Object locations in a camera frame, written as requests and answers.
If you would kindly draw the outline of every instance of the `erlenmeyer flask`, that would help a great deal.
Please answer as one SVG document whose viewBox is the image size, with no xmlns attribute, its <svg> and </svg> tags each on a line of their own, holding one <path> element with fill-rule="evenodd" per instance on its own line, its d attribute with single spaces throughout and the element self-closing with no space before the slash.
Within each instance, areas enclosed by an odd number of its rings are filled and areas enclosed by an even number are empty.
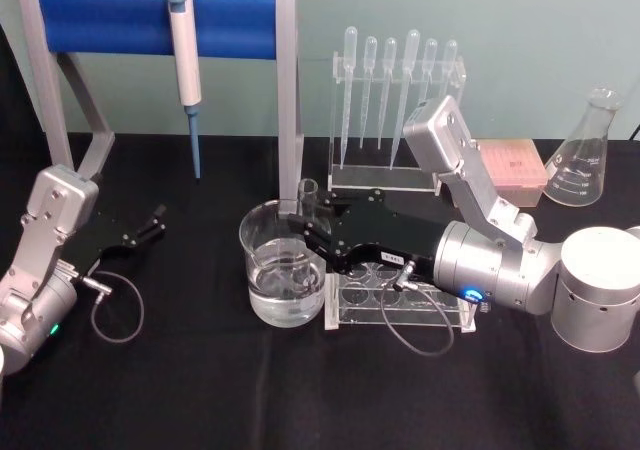
<svg viewBox="0 0 640 450">
<path fill-rule="evenodd" d="M 613 90 L 596 88 L 573 133 L 547 161 L 545 195 L 563 205 L 583 207 L 600 198 L 604 186 L 609 127 L 622 106 Z"/>
</svg>

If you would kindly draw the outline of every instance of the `pipette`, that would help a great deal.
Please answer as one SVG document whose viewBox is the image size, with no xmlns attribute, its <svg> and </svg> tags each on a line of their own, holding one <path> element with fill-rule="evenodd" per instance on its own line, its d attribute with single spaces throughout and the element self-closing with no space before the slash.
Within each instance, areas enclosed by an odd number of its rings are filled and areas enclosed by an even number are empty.
<svg viewBox="0 0 640 450">
<path fill-rule="evenodd" d="M 447 87 L 449 86 L 449 79 L 451 78 L 451 72 L 453 71 L 453 65 L 456 61 L 456 55 L 458 53 L 458 42 L 455 40 L 449 40 L 444 47 L 444 56 L 442 57 L 442 83 L 440 84 L 440 98 L 443 98 L 447 94 Z"/>
<path fill-rule="evenodd" d="M 398 102 L 398 117 L 396 118 L 396 129 L 393 134 L 393 144 L 391 146 L 391 161 L 389 170 L 393 168 L 393 162 L 400 146 L 402 136 L 402 126 L 404 125 L 404 113 L 407 108 L 407 97 L 409 95 L 409 83 L 411 82 L 411 72 L 416 65 L 418 46 L 420 45 L 420 32 L 410 30 L 407 34 L 407 41 L 404 45 L 404 57 L 402 59 L 402 87 L 400 89 L 400 101 Z"/>
<path fill-rule="evenodd" d="M 171 22 L 173 53 L 176 57 L 176 74 L 180 103 L 189 119 L 193 171 L 200 180 L 200 148 L 198 145 L 198 104 L 201 97 L 198 45 L 193 0 L 167 0 Z"/>
<path fill-rule="evenodd" d="M 356 46 L 358 44 L 358 30 L 349 27 L 344 32 L 344 103 L 342 106 L 342 133 L 340 135 L 340 168 L 344 166 L 349 139 L 349 119 L 351 117 L 351 86 L 353 85 L 353 70 L 356 66 Z"/>
<path fill-rule="evenodd" d="M 422 57 L 422 85 L 420 85 L 419 102 L 427 99 L 429 84 L 431 83 L 431 72 L 433 72 L 433 67 L 436 63 L 437 53 L 438 41 L 435 38 L 430 38 L 424 46 L 424 56 Z"/>
<path fill-rule="evenodd" d="M 376 51 L 378 40 L 376 37 L 367 37 L 364 45 L 364 84 L 362 87 L 362 107 L 360 109 L 360 148 L 364 141 L 364 132 L 367 129 L 367 114 L 369 113 L 369 95 L 371 93 L 371 80 L 373 79 L 373 69 L 376 66 Z"/>
<path fill-rule="evenodd" d="M 382 93 L 380 94 L 380 111 L 378 113 L 378 150 L 382 140 L 382 129 L 384 119 L 387 116 L 387 100 L 389 99 L 389 87 L 391 86 L 391 76 L 393 67 L 396 65 L 396 48 L 398 44 L 393 37 L 387 38 L 384 43 L 384 57 L 382 59 L 382 69 L 384 70 L 384 82 L 382 83 Z"/>
</svg>

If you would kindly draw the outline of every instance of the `black table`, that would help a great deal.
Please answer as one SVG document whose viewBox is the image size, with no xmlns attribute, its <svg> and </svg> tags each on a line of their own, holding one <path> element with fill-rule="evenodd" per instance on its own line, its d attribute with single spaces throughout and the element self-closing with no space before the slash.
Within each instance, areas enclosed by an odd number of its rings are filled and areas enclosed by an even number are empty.
<svg viewBox="0 0 640 450">
<path fill-rule="evenodd" d="M 75 138 L 76 153 L 86 139 Z M 539 142 L 548 155 L 558 142 Z M 307 139 L 304 175 L 326 181 L 326 140 Z M 109 262 L 144 293 L 147 320 L 132 344 L 112 346 L 79 302 L 21 373 L 8 377 L 0 448 L 9 449 L 632 449 L 640 448 L 640 331 L 606 355 L 578 352 L 548 316 L 495 308 L 450 353 L 424 359 L 383 326 L 325 332 L 262 323 L 249 305 L 237 229 L 276 191 L 276 142 L 202 138 L 203 178 L 187 137 L 119 136 L 99 206 L 139 222 L 165 203 L 167 235 L 145 255 Z M 611 142 L 605 192 L 570 209 L 544 199 L 539 238 L 587 225 L 640 224 L 640 145 Z M 0 150 L 0 266 L 15 251 L 18 218 L 42 158 Z M 389 196 L 416 215 L 456 216 L 442 199 Z M 125 294 L 107 302 L 111 330 L 135 322 Z M 405 329 L 437 347 L 442 329 Z"/>
</svg>

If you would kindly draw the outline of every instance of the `dropper rack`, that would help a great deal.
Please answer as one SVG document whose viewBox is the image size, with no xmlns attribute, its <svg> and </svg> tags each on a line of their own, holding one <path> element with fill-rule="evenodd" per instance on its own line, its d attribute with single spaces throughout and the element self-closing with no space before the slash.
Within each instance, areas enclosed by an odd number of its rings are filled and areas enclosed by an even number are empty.
<svg viewBox="0 0 640 450">
<path fill-rule="evenodd" d="M 391 89 L 387 100 L 387 111 L 383 126 L 382 144 L 378 149 L 378 115 L 380 109 L 380 97 L 384 82 L 384 70 L 382 64 L 381 45 L 378 44 L 378 53 L 371 80 L 371 94 L 369 99 L 368 118 L 365 130 L 364 144 L 360 148 L 360 102 L 362 88 L 366 81 L 363 66 L 363 42 L 356 55 L 356 66 L 353 73 L 353 87 L 351 98 L 351 112 L 349 119 L 349 140 L 344 164 L 340 162 L 340 134 L 342 125 L 343 94 L 345 69 L 343 58 L 338 52 L 333 54 L 333 85 L 332 107 L 330 122 L 329 145 L 329 189 L 351 188 L 370 189 L 382 188 L 385 190 L 404 190 L 414 192 L 439 192 L 439 182 L 433 177 L 425 175 L 415 162 L 404 139 L 400 144 L 398 158 L 392 169 L 389 168 L 391 155 L 391 141 L 398 112 L 398 100 L 400 85 L 402 83 L 402 59 L 396 58 L 392 71 Z M 402 54 L 404 42 L 399 42 L 398 55 Z M 422 57 L 423 45 L 420 45 L 418 55 Z M 422 58 L 416 60 L 411 73 L 411 83 L 406 106 L 405 120 L 418 104 L 418 96 L 421 85 L 429 80 L 428 74 L 423 75 Z M 436 60 L 427 98 L 437 97 L 441 93 L 442 86 L 446 82 L 446 94 L 453 96 L 458 103 L 467 81 L 467 73 L 463 58 L 458 55 L 454 61 L 453 69 L 446 78 L 443 72 L 442 60 Z"/>
</svg>

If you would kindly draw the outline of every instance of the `cable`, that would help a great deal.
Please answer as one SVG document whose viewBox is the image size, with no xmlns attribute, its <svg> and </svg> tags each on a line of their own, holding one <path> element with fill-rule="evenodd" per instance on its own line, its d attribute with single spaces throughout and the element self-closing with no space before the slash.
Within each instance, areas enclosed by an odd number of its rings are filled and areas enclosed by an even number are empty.
<svg viewBox="0 0 640 450">
<path fill-rule="evenodd" d="M 638 134 L 638 132 L 640 132 L 640 125 L 638 125 L 638 128 L 636 128 L 633 133 L 631 134 L 631 136 L 629 137 L 629 140 L 635 140 L 636 135 Z"/>
<path fill-rule="evenodd" d="M 91 326 L 93 327 L 93 330 L 96 332 L 98 337 L 100 337 L 101 339 L 103 339 L 103 340 L 105 340 L 105 341 L 107 341 L 109 343 L 120 344 L 120 343 L 130 342 L 131 340 L 133 340 L 134 338 L 136 338 L 138 336 L 138 334 L 142 330 L 142 325 L 144 324 L 144 301 L 142 300 L 142 295 L 140 294 L 140 290 L 138 290 L 138 288 L 129 279 L 123 277 L 122 275 L 118 275 L 117 273 L 107 272 L 107 271 L 104 271 L 104 270 L 98 270 L 98 271 L 93 272 L 93 275 L 104 275 L 104 276 L 107 276 L 107 277 L 113 277 L 113 278 L 116 278 L 116 279 L 126 283 L 127 285 L 129 285 L 129 287 L 133 290 L 133 293 L 135 293 L 136 297 L 138 298 L 138 302 L 140 303 L 140 320 L 138 321 L 138 327 L 128 337 L 111 338 L 111 337 L 108 337 L 107 335 L 105 335 L 98 328 L 98 325 L 96 324 L 96 313 L 98 311 L 98 307 L 100 306 L 100 303 L 102 303 L 102 301 L 103 301 L 102 298 L 98 297 L 98 299 L 96 299 L 96 303 L 93 304 L 93 309 L 91 310 Z"/>
<path fill-rule="evenodd" d="M 431 295 L 429 295 L 428 292 L 426 292 L 424 290 L 420 290 L 420 289 L 413 290 L 413 291 L 419 292 L 422 295 L 424 295 L 425 298 L 427 300 L 429 300 L 431 305 L 433 305 L 434 308 L 438 311 L 438 313 L 442 316 L 442 319 L 444 320 L 444 323 L 447 326 L 447 331 L 449 333 L 449 341 L 447 342 L 447 344 L 444 347 L 442 347 L 440 350 L 436 350 L 435 352 L 429 352 L 429 351 L 426 351 L 426 350 L 420 350 L 419 348 L 414 347 L 402 335 L 400 335 L 400 333 L 398 333 L 398 331 L 393 327 L 393 325 L 391 325 L 391 322 L 387 318 L 387 314 L 384 311 L 384 293 L 385 293 L 385 290 L 382 290 L 382 295 L 380 296 L 380 310 L 382 311 L 382 318 L 384 318 L 384 322 L 387 324 L 387 327 L 389 327 L 389 330 L 391 330 L 391 333 L 393 333 L 398 338 L 398 340 L 400 340 L 400 342 L 402 342 L 402 344 L 405 347 L 407 347 L 409 350 L 411 350 L 412 352 L 417 353 L 418 355 L 421 355 L 423 357 L 440 357 L 440 356 L 444 355 L 445 353 L 447 353 L 451 349 L 451 347 L 453 347 L 453 342 L 454 342 L 454 339 L 455 339 L 455 335 L 453 334 L 453 325 L 451 325 L 451 320 L 449 320 L 449 317 L 447 317 L 446 313 L 444 313 L 442 308 L 440 308 L 440 306 L 436 303 L 436 301 L 433 299 L 433 297 Z"/>
</svg>

